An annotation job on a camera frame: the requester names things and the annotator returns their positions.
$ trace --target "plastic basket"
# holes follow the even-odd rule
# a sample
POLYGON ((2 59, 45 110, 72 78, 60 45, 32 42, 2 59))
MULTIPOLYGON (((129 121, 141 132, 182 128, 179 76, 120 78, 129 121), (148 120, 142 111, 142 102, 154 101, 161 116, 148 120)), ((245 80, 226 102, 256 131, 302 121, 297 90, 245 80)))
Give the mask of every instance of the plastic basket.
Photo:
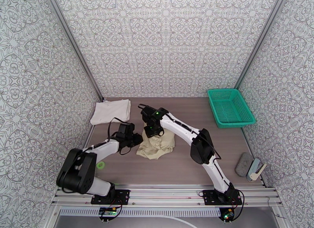
POLYGON ((256 122, 239 90, 211 89, 207 93, 219 128, 240 128, 256 122))

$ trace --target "gray sponge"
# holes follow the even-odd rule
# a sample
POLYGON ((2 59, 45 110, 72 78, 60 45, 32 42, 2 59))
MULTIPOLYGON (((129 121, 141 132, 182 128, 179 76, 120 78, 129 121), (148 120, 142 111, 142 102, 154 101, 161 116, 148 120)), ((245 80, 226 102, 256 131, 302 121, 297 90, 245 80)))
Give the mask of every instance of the gray sponge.
POLYGON ((250 166, 252 164, 253 157, 249 153, 243 153, 237 167, 235 168, 235 172, 240 176, 240 177, 245 177, 246 174, 248 173, 248 170, 250 169, 250 166))

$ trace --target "wall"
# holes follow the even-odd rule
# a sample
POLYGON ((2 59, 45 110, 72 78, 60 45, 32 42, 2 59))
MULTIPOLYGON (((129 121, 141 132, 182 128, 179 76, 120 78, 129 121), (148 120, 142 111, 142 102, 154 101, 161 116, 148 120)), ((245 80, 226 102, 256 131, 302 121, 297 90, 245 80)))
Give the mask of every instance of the wall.
POLYGON ((244 128, 269 164, 293 227, 314 227, 314 0, 287 0, 240 91, 257 123, 244 128))
POLYGON ((46 0, 0 3, 0 227, 42 227, 97 96, 46 0))
POLYGON ((103 96, 233 87, 275 0, 57 0, 103 96))

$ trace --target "folded white towel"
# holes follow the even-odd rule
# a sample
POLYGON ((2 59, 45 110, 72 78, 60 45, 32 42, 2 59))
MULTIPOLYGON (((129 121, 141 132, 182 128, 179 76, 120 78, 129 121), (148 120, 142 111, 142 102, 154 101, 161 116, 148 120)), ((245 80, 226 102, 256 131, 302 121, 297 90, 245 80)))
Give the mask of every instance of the folded white towel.
POLYGON ((126 122, 130 119, 130 110, 131 101, 128 99, 96 103, 95 112, 91 118, 91 124, 109 123, 114 117, 126 122))

